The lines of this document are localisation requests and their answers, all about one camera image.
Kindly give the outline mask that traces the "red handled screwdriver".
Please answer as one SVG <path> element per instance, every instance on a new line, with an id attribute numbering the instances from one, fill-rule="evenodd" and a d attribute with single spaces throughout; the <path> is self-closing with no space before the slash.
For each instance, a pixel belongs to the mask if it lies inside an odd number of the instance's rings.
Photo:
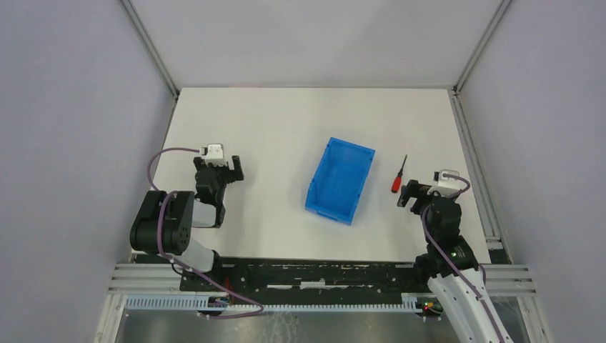
<path id="1" fill-rule="evenodd" d="M 405 154 L 403 162 L 402 162 L 402 165 L 399 168 L 399 171 L 397 172 L 397 175 L 394 178 L 394 181 L 392 182 L 391 192 L 393 194 L 397 194 L 398 191 L 400 190 L 401 185 L 402 185 L 403 171 L 404 171 L 404 166 L 405 166 L 406 161 L 407 161 L 407 157 L 408 157 L 408 155 Z"/>

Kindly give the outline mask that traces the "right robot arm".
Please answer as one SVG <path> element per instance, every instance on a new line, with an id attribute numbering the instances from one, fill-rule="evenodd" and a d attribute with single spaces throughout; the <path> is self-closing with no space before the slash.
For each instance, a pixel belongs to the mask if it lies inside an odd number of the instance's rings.
<path id="1" fill-rule="evenodd" d="M 397 202 L 410 199 L 420 217 L 427 251 L 416 257 L 413 269 L 427 284 L 461 342 L 512 342 L 487 292 L 485 270 L 462 236 L 462 208 L 457 203 L 468 191 L 468 180 L 453 171 L 434 176 L 434 185 L 411 179 L 402 186 Z"/>

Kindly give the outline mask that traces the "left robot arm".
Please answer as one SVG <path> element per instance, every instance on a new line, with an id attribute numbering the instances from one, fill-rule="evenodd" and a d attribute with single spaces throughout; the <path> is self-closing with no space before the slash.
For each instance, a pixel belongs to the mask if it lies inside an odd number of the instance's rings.
<path id="1" fill-rule="evenodd" d="M 194 191 L 149 191 L 132 224 L 132 249 L 168 257 L 187 268 L 210 272 L 219 254 L 192 238 L 194 228 L 220 228 L 224 221 L 224 195 L 228 184 L 244 180 L 241 160 L 229 163 L 217 159 L 194 158 Z"/>

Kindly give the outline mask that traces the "blue plastic bin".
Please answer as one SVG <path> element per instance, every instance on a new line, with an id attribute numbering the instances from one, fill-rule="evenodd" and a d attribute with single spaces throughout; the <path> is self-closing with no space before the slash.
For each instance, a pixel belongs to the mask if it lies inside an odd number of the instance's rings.
<path id="1" fill-rule="evenodd" d="M 374 155 L 373 149 L 330 138 L 309 183 L 304 208 L 318 216 L 351 225 Z"/>

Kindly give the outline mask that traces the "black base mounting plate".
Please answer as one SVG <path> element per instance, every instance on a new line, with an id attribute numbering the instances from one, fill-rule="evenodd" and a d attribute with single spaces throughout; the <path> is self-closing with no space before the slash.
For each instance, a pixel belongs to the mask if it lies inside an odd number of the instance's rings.
<path id="1" fill-rule="evenodd" d="M 427 294 L 413 263 L 222 257 L 207 276 L 182 273 L 180 290 L 237 293 L 232 304 L 396 304 L 403 294 Z"/>

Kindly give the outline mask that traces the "aluminium frame rail front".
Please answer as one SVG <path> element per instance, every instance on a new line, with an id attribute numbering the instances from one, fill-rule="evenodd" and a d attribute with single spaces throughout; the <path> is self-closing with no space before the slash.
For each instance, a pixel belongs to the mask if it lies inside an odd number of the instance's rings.
<path id="1" fill-rule="evenodd" d="M 529 269 L 520 264 L 486 264 L 486 290 L 498 297 L 535 297 Z M 177 294 L 182 277 L 168 264 L 117 264 L 109 284 L 112 294 Z"/>

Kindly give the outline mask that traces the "aluminium corner post left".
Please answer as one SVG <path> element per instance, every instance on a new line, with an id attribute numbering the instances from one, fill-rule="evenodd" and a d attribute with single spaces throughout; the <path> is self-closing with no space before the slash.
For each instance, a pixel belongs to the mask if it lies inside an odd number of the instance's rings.
<path id="1" fill-rule="evenodd" d="M 166 67 L 166 64 L 162 60 L 162 57 L 156 48 L 151 35 L 147 31 L 144 22 L 141 20 L 133 1 L 118 0 L 117 2 L 121 8 L 123 8 L 126 17 L 131 23 L 136 35 L 139 37 L 144 49 L 151 58 L 153 65 L 161 76 L 165 86 L 168 88 L 172 98 L 176 101 L 179 98 L 180 90 L 173 80 L 168 68 Z"/>

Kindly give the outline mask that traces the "aluminium corner post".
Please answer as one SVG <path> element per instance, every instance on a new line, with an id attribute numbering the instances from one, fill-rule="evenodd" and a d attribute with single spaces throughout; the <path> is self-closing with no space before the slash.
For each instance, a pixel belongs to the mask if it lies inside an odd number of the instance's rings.
<path id="1" fill-rule="evenodd" d="M 168 68 L 166 67 L 166 64 L 162 60 L 162 57 L 156 48 L 151 35 L 147 31 L 144 22 L 141 20 L 133 1 L 118 0 L 117 2 L 121 8 L 123 8 L 126 17 L 131 23 L 136 35 L 139 37 L 144 49 L 151 58 L 153 65 L 161 76 L 165 86 L 168 88 L 172 98 L 176 101 L 179 98 L 180 90 L 173 80 Z"/>
<path id="2" fill-rule="evenodd" d="M 497 28 L 501 24 L 502 20 L 507 15 L 511 5 L 514 4 L 513 0 L 501 0 L 495 9 L 491 19 L 489 20 L 487 26 L 485 27 L 482 35 L 480 36 L 479 41 L 475 45 L 472 53 L 467 60 L 461 74 L 457 78 L 456 83 L 453 86 L 453 92 L 459 94 L 461 90 L 465 87 L 467 80 L 470 77 L 475 65 L 480 60 L 484 50 L 487 48 L 490 39 L 494 36 Z"/>

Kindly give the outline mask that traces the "aluminium corner post right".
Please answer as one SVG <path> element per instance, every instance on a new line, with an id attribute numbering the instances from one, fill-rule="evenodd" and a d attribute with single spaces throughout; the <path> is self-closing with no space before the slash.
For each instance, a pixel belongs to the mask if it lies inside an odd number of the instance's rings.
<path id="1" fill-rule="evenodd" d="M 472 53 L 467 60 L 461 74 L 457 78 L 456 83 L 453 86 L 453 92 L 459 94 L 461 90 L 465 87 L 467 80 L 470 77 L 475 65 L 480 60 L 484 50 L 487 48 L 490 39 L 494 36 L 497 28 L 501 24 L 502 20 L 507 15 L 511 5 L 514 4 L 513 0 L 501 0 L 495 9 L 491 19 L 489 20 L 487 26 L 485 27 L 482 35 L 480 36 L 479 41 L 475 45 Z"/>

